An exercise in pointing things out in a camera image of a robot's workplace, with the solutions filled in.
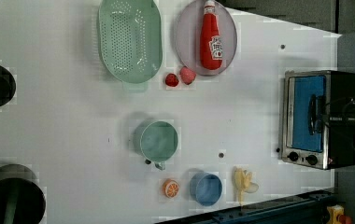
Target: blue bowl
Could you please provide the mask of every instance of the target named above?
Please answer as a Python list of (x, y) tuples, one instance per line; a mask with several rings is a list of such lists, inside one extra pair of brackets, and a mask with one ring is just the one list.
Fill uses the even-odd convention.
[(213, 174), (198, 173), (190, 182), (190, 194), (199, 204), (211, 206), (215, 204), (222, 191), (220, 179)]

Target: white table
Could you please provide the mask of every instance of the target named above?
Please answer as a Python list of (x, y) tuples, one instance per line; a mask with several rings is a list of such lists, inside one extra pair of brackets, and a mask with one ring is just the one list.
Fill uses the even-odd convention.
[[(333, 172), (284, 163), (275, 150), (285, 71), (335, 68), (338, 35), (230, 10), (239, 39), (231, 67), (168, 91), (164, 77), (181, 67), (172, 28), (189, 2), (156, 2), (163, 65), (146, 91), (131, 93), (99, 59), (100, 0), (0, 0), (0, 64), (17, 78), (16, 98), (0, 108), (0, 165), (38, 174), (47, 193), (43, 223), (151, 223), (238, 206), (236, 165), (260, 185), (246, 204), (334, 185)], [(132, 133), (146, 119), (178, 129), (178, 152), (165, 171), (133, 151)], [(222, 179), (212, 207), (189, 197), (197, 169)], [(181, 186), (174, 200), (160, 192), (169, 177)]]

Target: oven knob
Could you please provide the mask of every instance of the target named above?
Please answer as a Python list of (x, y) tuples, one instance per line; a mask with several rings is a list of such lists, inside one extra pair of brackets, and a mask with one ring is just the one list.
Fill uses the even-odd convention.
[(310, 165), (315, 165), (315, 164), (318, 163), (318, 159), (317, 159), (317, 157), (314, 156), (314, 155), (310, 155), (310, 156), (306, 157), (305, 160), (308, 161), (308, 163), (309, 163)]
[(291, 152), (288, 158), (291, 159), (291, 161), (297, 161), (299, 159), (299, 154), (297, 154), (297, 152)]

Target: ketchup bottle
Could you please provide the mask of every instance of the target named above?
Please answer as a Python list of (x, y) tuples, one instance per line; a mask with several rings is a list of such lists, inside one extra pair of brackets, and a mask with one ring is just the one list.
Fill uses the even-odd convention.
[(201, 64), (209, 70), (216, 70), (223, 62), (223, 48), (220, 41), (215, 2), (207, 0), (204, 5), (204, 22), (200, 40)]

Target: bottle cap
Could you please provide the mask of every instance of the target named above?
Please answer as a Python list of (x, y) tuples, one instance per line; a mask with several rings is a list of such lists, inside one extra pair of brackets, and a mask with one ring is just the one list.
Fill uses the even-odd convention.
[(214, 7), (214, 6), (215, 6), (215, 2), (213, 0), (207, 0), (204, 5), (204, 7)]

